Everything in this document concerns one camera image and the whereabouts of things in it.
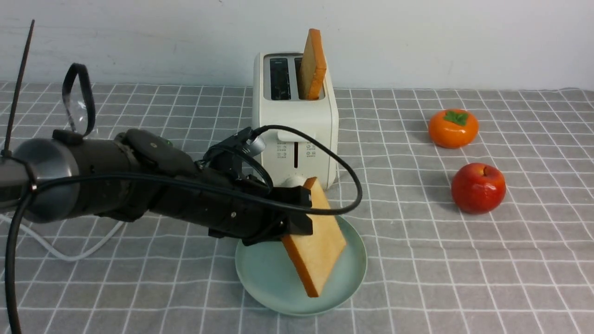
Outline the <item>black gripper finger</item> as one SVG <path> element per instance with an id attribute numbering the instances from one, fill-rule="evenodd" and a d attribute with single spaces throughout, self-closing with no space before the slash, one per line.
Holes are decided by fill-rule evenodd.
<path id="1" fill-rule="evenodd" d="M 311 208 L 310 190 L 303 186 L 274 187 L 271 199 L 293 206 Z"/>
<path id="2" fill-rule="evenodd" d="M 309 236 L 313 234 L 313 222 L 305 213 L 274 212 L 265 217 L 261 227 L 250 237 L 243 238 L 244 246 L 263 242 L 280 241 L 287 235 Z"/>

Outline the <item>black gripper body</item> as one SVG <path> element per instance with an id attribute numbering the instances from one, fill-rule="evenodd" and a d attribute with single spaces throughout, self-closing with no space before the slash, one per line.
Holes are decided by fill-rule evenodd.
<path id="1" fill-rule="evenodd" d="M 191 173 L 157 173 L 173 180 L 208 188 L 221 188 L 234 194 L 249 194 L 269 199 L 267 188 L 259 181 L 230 178 L 211 168 L 195 168 Z M 231 195 L 160 184 L 153 197 L 153 212 L 208 228 L 214 238 L 243 239 L 256 233 L 265 217 L 274 212 L 286 213 Z"/>

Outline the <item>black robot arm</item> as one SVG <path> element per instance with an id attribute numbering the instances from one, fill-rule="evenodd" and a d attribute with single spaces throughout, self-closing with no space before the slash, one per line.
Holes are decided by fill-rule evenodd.
<path id="1" fill-rule="evenodd" d="M 234 135 L 199 161 L 165 139 L 129 129 L 113 140 L 57 129 L 1 158 L 1 211 L 34 192 L 24 216 L 49 223 L 86 215 L 134 222 L 151 212 L 201 225 L 244 245 L 312 235 L 312 218 L 286 206 L 312 205 L 303 186 L 275 187 Z"/>

